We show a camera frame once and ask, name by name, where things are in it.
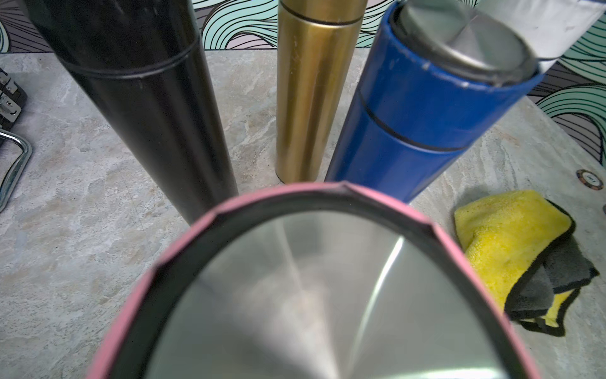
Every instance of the black thermos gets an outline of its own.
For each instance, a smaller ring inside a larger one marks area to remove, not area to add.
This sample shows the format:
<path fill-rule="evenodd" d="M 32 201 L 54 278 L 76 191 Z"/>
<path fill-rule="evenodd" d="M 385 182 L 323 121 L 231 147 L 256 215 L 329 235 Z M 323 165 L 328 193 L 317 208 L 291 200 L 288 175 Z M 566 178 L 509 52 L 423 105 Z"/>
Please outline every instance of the black thermos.
<path fill-rule="evenodd" d="M 191 0 L 21 0 L 188 223 L 238 194 Z"/>

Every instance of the thermos lid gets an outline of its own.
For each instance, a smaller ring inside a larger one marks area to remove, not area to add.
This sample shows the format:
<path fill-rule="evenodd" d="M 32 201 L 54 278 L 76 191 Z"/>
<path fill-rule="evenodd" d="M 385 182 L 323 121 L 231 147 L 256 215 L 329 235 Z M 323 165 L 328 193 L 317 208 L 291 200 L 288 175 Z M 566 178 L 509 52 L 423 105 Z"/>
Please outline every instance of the thermos lid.
<path fill-rule="evenodd" d="M 282 0 L 282 6 L 310 21 L 350 24 L 364 16 L 367 0 Z"/>
<path fill-rule="evenodd" d="M 462 78 L 502 86 L 537 72 L 534 53 L 512 29 L 457 0 L 408 0 L 391 23 L 407 47 Z"/>

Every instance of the vacuum flask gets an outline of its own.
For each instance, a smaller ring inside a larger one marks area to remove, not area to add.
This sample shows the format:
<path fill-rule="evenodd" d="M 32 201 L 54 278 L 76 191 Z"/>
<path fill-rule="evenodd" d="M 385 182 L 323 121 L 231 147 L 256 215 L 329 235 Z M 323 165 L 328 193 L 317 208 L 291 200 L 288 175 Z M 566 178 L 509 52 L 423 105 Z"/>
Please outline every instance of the vacuum flask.
<path fill-rule="evenodd" d="M 411 201 L 541 81 L 531 49 L 457 0 L 383 16 L 326 181 Z"/>
<path fill-rule="evenodd" d="M 22 0 L 188 223 L 238 194 L 189 0 Z"/>
<path fill-rule="evenodd" d="M 353 55 L 366 0 L 278 5 L 276 174 L 314 181 Z"/>
<path fill-rule="evenodd" d="M 538 379 L 458 245 L 346 183 L 230 199 L 141 279 L 88 379 Z"/>
<path fill-rule="evenodd" d="M 482 0 L 476 9 L 522 36 L 546 72 L 604 14 L 606 2 Z"/>

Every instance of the gray stone surface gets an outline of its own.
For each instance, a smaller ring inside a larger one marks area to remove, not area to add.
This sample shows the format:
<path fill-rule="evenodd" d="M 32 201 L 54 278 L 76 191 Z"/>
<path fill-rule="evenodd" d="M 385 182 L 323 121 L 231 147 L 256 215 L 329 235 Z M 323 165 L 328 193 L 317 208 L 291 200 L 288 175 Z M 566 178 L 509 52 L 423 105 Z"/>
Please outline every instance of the gray stone surface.
<path fill-rule="evenodd" d="M 330 135 L 323 177 L 367 50 L 357 50 Z M 275 51 L 208 52 L 241 193 L 279 184 Z M 0 377 L 83 377 L 136 280 L 187 229 L 165 196 L 51 54 L 0 56 L 30 96 L 14 131 L 34 154 L 0 213 Z M 14 155 L 0 149 L 0 160 Z M 535 189 L 578 223 L 586 256 L 606 273 L 606 190 L 577 169 L 606 171 L 527 99 L 512 108 L 412 205 L 453 234 L 455 207 Z M 606 284 L 594 279 L 568 312 L 564 338 L 517 328 L 544 378 L 606 377 Z"/>

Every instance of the poker chip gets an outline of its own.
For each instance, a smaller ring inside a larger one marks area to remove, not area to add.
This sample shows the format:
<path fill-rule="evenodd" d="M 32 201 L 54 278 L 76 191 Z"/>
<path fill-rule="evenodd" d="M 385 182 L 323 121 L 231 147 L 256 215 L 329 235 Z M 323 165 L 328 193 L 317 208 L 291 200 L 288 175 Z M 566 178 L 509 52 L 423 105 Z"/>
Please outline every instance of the poker chip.
<path fill-rule="evenodd" d="M 599 191 L 604 188 L 604 182 L 596 174 L 587 170 L 578 170 L 576 177 L 587 187 Z"/>

